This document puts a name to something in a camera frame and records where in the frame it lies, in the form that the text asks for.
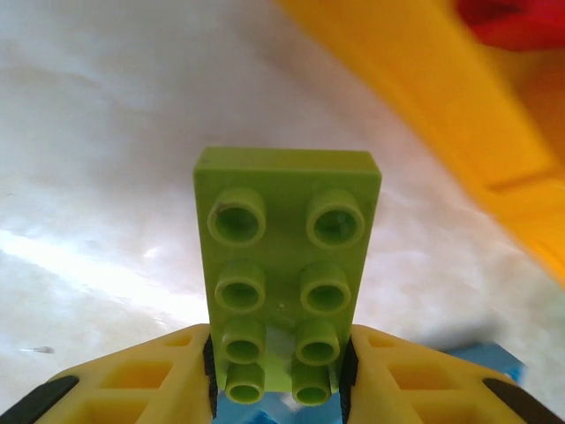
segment white surface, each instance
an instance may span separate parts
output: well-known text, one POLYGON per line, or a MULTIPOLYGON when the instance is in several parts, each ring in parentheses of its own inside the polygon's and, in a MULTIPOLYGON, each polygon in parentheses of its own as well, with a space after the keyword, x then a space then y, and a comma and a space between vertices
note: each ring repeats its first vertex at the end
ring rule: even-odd
POLYGON ((0 410, 207 319, 191 173, 210 144, 370 149, 356 322, 493 335, 565 416, 564 292, 268 0, 0 0, 0 410))

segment black rubber pad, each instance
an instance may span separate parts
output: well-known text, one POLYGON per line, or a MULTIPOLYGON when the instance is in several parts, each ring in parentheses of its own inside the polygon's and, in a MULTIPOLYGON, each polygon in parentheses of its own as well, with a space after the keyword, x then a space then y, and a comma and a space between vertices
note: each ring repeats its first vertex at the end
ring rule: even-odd
POLYGON ((526 424, 565 424, 521 387, 496 378, 486 378, 483 383, 526 424))
POLYGON ((0 416, 0 424, 33 424, 77 385, 73 375, 46 382, 0 416))
POLYGON ((215 379, 214 347, 212 346, 211 336, 208 337, 204 344, 203 356, 204 372, 209 380, 208 397, 210 399, 210 409, 212 410, 212 417, 215 418, 218 411, 218 381, 215 379))
POLYGON ((351 386, 355 385, 357 381, 359 359, 355 353, 355 346, 353 342, 349 341, 345 347, 345 354, 343 355, 342 372, 339 377, 339 396, 342 406, 342 419, 346 423, 350 418, 351 411, 351 386))

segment red toy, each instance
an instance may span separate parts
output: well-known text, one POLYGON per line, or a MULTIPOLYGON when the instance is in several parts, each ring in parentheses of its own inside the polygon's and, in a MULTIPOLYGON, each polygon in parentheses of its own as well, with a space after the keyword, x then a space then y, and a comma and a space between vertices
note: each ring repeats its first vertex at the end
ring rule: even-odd
POLYGON ((565 0, 458 0, 473 33, 509 50, 565 47, 565 0))

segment lego duplo brick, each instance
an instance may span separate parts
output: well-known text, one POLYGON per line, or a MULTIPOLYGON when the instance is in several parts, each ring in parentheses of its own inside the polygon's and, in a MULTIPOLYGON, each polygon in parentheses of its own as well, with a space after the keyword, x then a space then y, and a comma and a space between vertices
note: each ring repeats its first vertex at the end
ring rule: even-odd
POLYGON ((207 148, 194 170, 219 387, 335 391, 380 172, 366 152, 207 148))

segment yellow toy part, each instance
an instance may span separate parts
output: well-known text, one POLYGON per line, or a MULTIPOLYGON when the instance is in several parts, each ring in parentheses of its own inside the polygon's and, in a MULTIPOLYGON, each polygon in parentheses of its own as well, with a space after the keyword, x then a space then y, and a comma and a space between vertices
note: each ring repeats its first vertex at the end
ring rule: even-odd
POLYGON ((565 284, 565 51, 482 46, 449 0, 277 2, 565 284))
POLYGON ((512 380, 492 369, 353 326, 358 356, 349 424, 524 423, 483 383, 512 380))
POLYGON ((209 334, 208 325, 182 329, 56 375, 51 381, 75 376, 79 382, 37 422, 208 424, 203 351, 209 334))

